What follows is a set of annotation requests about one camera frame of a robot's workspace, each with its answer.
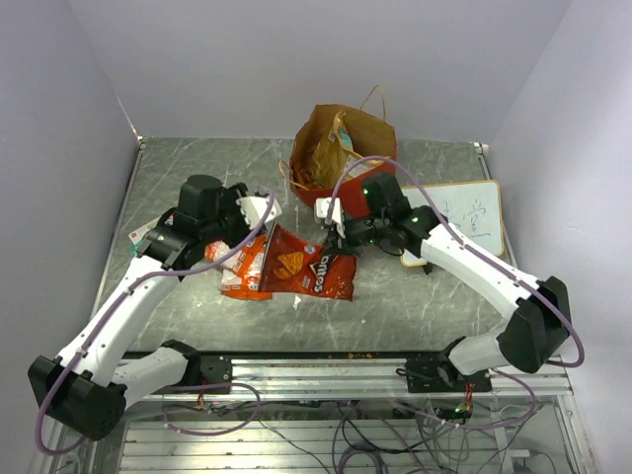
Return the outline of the red Doritos bag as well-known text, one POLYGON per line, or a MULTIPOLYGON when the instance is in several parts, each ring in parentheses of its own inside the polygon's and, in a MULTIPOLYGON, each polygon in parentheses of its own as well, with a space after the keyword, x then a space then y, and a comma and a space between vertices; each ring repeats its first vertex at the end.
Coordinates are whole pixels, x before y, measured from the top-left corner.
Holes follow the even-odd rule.
POLYGON ((325 252, 276 224, 267 240, 259 291, 352 301, 356 257, 325 252))

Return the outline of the brown paper snack bag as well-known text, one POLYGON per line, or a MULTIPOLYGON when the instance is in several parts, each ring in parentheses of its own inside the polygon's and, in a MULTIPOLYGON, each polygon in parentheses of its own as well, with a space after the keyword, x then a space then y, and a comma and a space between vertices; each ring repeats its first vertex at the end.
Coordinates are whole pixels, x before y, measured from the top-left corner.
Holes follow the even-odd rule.
POLYGON ((329 131, 322 135, 306 165, 323 190, 332 188, 347 167, 361 158, 354 149, 346 115, 343 111, 334 115, 329 131))

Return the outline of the red paper bag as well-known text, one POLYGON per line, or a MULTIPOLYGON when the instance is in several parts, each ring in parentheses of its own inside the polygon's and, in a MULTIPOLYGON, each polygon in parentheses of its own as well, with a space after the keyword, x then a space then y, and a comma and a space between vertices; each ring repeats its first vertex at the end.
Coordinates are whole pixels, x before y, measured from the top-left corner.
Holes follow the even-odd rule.
POLYGON ((397 139, 394 127, 369 114, 363 106, 317 105, 299 129, 288 160, 278 168, 301 202, 314 206, 318 198, 328 198, 336 184, 344 211, 353 217, 368 215, 361 181, 377 172, 393 174, 395 167, 381 162, 394 160, 397 139))

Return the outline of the yellow Kettle chips bag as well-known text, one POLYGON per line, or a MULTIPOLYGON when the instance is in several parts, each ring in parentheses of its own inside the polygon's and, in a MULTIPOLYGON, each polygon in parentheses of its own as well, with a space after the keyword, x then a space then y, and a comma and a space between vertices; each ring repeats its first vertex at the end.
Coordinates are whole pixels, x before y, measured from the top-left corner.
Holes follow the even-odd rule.
POLYGON ((305 167, 292 167, 291 179, 294 184, 306 191, 322 190, 321 184, 312 176, 311 172, 305 167))

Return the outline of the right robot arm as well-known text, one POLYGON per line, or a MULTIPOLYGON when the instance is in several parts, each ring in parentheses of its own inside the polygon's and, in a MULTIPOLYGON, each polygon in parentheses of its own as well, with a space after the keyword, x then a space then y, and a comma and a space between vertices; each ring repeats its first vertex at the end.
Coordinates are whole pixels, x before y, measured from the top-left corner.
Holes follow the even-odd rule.
POLYGON ((510 266, 428 202, 412 205, 392 174, 364 179, 360 195, 368 214, 359 218, 346 216, 339 198, 317 199, 315 217, 328 230, 326 253, 353 255, 362 246, 388 243, 458 277, 505 320, 500 329, 458 338, 439 353, 434 375, 442 388, 457 390, 470 375, 505 365, 535 373, 570 337, 568 290, 561 280, 539 279, 510 266))

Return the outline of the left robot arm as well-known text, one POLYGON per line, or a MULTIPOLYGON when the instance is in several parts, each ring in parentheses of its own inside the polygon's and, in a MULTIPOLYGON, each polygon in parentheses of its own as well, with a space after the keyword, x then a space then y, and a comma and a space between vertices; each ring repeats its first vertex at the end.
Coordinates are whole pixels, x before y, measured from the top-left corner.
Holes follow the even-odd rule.
POLYGON ((201 356, 184 343, 168 341, 136 361, 120 361, 163 299, 185 277, 204 272, 207 245, 221 241, 235 255, 279 214, 273 193, 251 196, 243 183, 226 188, 214 177, 188 177, 177 205, 145 233, 117 288, 87 326, 55 357, 39 356, 30 366, 36 428, 50 417, 99 440, 145 396, 171 386, 194 390, 202 379, 201 356))

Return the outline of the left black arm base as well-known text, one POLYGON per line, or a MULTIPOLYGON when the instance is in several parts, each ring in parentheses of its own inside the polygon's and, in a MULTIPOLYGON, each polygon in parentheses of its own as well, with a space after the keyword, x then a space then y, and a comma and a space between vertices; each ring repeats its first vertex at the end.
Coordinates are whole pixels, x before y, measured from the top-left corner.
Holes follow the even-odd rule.
POLYGON ((197 384, 211 385, 205 388, 204 393, 209 394, 229 394, 230 383, 233 380, 233 365, 229 359, 223 356, 203 355, 200 360, 200 368, 197 376, 197 384))

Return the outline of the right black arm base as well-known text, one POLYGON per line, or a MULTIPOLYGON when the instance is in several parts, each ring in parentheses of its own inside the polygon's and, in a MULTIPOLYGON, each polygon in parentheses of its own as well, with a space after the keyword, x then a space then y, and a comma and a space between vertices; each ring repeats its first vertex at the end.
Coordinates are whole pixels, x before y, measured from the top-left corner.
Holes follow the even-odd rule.
POLYGON ((493 389, 486 370, 463 375, 437 357, 407 359, 395 373, 405 379, 408 392, 412 394, 465 393, 467 389, 474 393, 487 393, 493 389))

